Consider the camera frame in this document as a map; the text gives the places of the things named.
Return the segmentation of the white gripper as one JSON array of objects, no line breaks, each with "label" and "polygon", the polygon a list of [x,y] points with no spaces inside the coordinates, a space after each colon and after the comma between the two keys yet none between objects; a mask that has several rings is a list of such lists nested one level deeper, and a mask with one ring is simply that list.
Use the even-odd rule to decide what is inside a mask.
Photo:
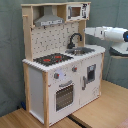
[{"label": "white gripper", "polygon": [[105,39],[105,31],[107,30],[106,27],[86,27],[84,32],[88,35],[98,37],[100,39]]}]

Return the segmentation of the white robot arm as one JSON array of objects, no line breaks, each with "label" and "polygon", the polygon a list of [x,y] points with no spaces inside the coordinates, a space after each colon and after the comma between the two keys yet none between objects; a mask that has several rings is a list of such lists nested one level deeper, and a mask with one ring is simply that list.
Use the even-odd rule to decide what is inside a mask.
[{"label": "white robot arm", "polygon": [[118,27],[87,27],[84,33],[98,37],[101,40],[113,41],[110,47],[111,56],[128,57],[128,29]]}]

